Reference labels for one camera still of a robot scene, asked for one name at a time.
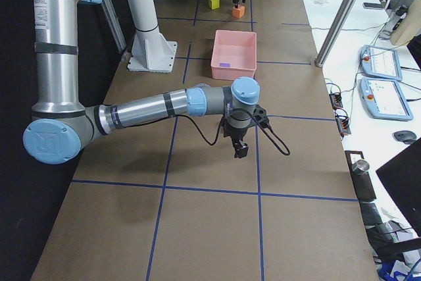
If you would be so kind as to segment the orange foam block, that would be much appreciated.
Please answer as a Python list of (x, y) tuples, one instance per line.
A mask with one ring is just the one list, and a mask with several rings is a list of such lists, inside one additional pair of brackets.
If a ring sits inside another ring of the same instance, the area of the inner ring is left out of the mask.
[(232, 7), (232, 16), (234, 18), (240, 19), (245, 15), (245, 7), (243, 5), (234, 5)]

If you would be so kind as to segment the pink plastic bin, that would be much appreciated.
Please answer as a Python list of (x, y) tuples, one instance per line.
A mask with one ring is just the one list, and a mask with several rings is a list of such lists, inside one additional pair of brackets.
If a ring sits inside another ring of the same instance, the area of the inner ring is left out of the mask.
[[(230, 67), (219, 66), (220, 63), (230, 63)], [(257, 33), (217, 30), (210, 67), (215, 80), (253, 78), (257, 69)]]

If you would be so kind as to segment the yellow foam block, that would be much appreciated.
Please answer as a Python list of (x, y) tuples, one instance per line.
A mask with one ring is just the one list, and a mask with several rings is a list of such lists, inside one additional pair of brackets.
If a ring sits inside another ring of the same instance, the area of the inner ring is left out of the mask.
[(216, 10), (220, 8), (220, 0), (208, 0), (208, 6), (210, 10)]

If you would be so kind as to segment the silver metal cylinder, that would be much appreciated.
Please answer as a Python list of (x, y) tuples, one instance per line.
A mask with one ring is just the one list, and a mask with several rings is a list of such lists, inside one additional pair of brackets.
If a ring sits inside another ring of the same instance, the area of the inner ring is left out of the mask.
[(370, 165), (364, 159), (359, 159), (351, 165), (352, 173), (359, 176), (366, 174), (369, 171), (369, 169), (370, 169)]

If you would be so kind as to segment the near teach pendant tablet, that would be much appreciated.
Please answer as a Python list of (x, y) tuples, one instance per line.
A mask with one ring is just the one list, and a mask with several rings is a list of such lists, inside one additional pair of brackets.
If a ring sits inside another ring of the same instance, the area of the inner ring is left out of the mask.
[(362, 104), (372, 118), (403, 122), (413, 119), (398, 81), (363, 77), (359, 90)]

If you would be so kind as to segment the teach pendant tablet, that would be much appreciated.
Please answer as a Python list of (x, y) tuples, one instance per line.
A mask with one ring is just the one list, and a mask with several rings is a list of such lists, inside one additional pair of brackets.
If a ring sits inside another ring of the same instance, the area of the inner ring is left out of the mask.
[(398, 81), (363, 77), (359, 90), (362, 104), (372, 118), (403, 122), (413, 119)]
[(363, 45), (360, 65), (369, 77), (401, 81), (403, 79), (399, 56), (395, 49)]

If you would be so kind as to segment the far teach pendant tablet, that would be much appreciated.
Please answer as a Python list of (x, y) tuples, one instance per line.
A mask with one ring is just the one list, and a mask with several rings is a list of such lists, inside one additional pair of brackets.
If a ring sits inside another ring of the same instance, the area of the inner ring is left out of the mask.
[(401, 81), (403, 79), (399, 56), (395, 49), (363, 45), (360, 65), (369, 77)]

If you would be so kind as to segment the black monitor corner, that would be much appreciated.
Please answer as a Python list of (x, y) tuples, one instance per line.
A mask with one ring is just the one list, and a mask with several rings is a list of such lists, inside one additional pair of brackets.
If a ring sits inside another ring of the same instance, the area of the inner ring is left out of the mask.
[(420, 236), (420, 142), (414, 142), (376, 174), (410, 226)]

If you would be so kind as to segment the black computer mouse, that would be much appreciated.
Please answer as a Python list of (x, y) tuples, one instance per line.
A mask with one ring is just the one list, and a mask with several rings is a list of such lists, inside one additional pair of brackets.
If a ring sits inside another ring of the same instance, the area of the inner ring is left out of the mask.
[(396, 131), (392, 136), (396, 141), (407, 145), (413, 144), (417, 140), (416, 134), (410, 130)]

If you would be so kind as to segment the white pedestal column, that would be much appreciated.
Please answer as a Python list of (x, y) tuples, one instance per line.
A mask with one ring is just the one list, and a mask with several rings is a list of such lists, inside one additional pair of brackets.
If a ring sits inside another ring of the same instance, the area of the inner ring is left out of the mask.
[(138, 72), (172, 72), (178, 44), (159, 30), (153, 0), (128, 0), (136, 29), (128, 69)]

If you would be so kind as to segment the aluminium frame post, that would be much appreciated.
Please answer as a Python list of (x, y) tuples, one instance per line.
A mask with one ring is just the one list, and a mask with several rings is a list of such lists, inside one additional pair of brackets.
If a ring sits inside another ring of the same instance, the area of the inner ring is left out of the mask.
[(322, 68), (330, 51), (332, 50), (334, 43), (349, 15), (356, 0), (342, 0), (337, 14), (332, 22), (332, 25), (326, 35), (326, 38), (314, 60), (317, 67)]

